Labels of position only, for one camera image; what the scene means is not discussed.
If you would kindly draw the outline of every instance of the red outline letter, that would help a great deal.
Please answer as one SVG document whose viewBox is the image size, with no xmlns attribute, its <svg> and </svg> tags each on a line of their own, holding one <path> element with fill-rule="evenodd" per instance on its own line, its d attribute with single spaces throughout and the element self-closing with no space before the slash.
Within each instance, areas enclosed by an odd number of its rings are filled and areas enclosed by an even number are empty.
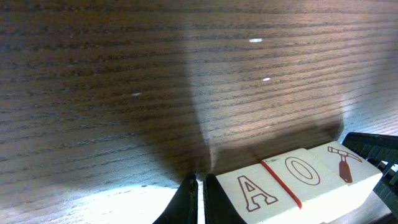
<svg viewBox="0 0 398 224">
<path fill-rule="evenodd" d="M 253 183 L 253 181 L 249 180 L 245 175 L 238 177 L 238 181 L 244 198 L 246 199 L 246 209 L 249 212 L 253 212 L 254 210 L 261 208 L 261 206 L 254 201 L 255 197 L 263 196 L 267 205 L 278 201 L 276 197 L 267 194 L 259 186 Z"/>
<path fill-rule="evenodd" d="M 310 174 L 309 177 L 302 174 L 297 167 L 295 167 L 294 163 L 302 166 L 305 170 L 307 170 L 307 174 Z M 287 170 L 299 181 L 308 185 L 318 185 L 321 182 L 321 178 L 318 172 L 307 162 L 297 157 L 288 157 L 285 159 L 285 165 Z"/>
</svg>

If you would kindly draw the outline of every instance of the rubber band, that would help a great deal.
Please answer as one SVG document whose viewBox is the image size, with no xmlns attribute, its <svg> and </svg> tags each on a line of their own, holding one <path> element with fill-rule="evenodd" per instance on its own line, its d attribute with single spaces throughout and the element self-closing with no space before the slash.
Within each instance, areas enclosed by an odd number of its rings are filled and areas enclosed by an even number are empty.
<svg viewBox="0 0 398 224">
<path fill-rule="evenodd" d="M 301 203 L 300 199 L 292 192 L 292 190 L 289 189 L 289 187 L 276 175 L 276 173 L 269 167 L 268 164 L 266 164 L 264 161 L 261 161 L 261 165 L 264 166 L 267 171 L 273 176 L 273 178 L 278 181 L 280 186 L 282 186 L 285 191 L 292 197 L 292 199 L 297 203 L 298 207 L 301 209 L 303 207 L 303 204 Z"/>
</svg>

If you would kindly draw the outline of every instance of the wood grain surface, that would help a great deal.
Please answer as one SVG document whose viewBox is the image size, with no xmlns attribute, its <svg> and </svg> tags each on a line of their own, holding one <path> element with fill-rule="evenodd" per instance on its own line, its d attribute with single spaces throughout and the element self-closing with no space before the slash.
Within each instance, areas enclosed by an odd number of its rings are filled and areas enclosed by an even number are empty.
<svg viewBox="0 0 398 224">
<path fill-rule="evenodd" d="M 1 1 L 0 222 L 112 223 L 104 195 L 142 203 L 118 189 L 398 134 L 397 22 L 388 0 Z"/>
</svg>

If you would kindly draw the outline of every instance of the wooden block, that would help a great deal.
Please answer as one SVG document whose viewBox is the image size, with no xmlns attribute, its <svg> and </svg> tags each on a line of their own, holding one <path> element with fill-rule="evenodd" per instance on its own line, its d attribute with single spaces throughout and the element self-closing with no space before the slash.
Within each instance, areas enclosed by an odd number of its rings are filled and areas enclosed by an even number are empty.
<svg viewBox="0 0 398 224">
<path fill-rule="evenodd" d="M 379 169 L 336 141 L 308 151 L 348 185 L 345 202 L 335 208 L 334 215 L 325 217 L 324 222 L 333 221 L 358 208 L 382 177 Z"/>
<path fill-rule="evenodd" d="M 299 207 L 261 164 L 216 176 L 248 223 L 293 223 Z"/>
<path fill-rule="evenodd" d="M 302 203 L 302 223 L 320 223 L 347 194 L 346 183 L 306 149 L 263 160 Z"/>
</svg>

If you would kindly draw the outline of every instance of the letter o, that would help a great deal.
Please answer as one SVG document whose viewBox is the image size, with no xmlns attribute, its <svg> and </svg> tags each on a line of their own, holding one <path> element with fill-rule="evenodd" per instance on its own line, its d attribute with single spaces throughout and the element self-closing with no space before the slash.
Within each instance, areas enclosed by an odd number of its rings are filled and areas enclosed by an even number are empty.
<svg viewBox="0 0 398 224">
<path fill-rule="evenodd" d="M 318 172 L 307 162 L 296 157 L 288 157 L 285 160 L 286 168 L 289 172 L 299 181 L 308 185 L 318 185 L 321 182 L 321 178 Z"/>
</svg>

